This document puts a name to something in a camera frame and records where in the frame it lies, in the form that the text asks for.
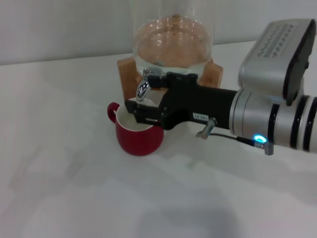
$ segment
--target liquid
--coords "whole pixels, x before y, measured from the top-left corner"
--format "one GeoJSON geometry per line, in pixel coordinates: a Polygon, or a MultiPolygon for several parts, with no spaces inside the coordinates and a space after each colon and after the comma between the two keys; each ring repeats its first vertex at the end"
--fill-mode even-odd
{"type": "Polygon", "coordinates": [[[137,123],[133,114],[127,114],[125,119],[120,121],[120,124],[128,129],[133,131],[143,131],[149,129],[151,126],[147,124],[137,123]]]}
{"type": "Polygon", "coordinates": [[[211,59],[211,47],[211,36],[202,24],[174,15],[143,25],[134,38],[133,53],[141,75],[145,68],[156,67],[200,77],[211,59]]]}

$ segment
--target label sticker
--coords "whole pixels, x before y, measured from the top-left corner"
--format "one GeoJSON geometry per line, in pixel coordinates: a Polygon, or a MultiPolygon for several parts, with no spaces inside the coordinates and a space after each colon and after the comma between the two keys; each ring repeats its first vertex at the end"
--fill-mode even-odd
{"type": "Polygon", "coordinates": [[[199,113],[193,113],[193,117],[196,120],[203,120],[203,121],[209,121],[209,116],[199,113]]]}

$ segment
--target glass jar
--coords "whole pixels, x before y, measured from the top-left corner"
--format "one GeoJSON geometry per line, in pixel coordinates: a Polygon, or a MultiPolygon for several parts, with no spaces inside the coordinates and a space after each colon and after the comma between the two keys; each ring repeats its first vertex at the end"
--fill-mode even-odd
{"type": "Polygon", "coordinates": [[[216,0],[131,0],[133,55],[147,67],[202,76],[211,60],[216,0]]]}

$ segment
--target chrome spigot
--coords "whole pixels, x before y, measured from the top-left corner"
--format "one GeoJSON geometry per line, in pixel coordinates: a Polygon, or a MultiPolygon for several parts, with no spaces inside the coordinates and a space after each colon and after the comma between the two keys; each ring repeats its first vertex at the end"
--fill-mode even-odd
{"type": "Polygon", "coordinates": [[[143,79],[139,83],[138,88],[137,88],[137,93],[136,93],[136,99],[138,102],[142,102],[146,95],[150,92],[151,87],[149,84],[149,76],[159,76],[162,77],[162,71],[158,68],[145,68],[143,70],[143,79]]]}

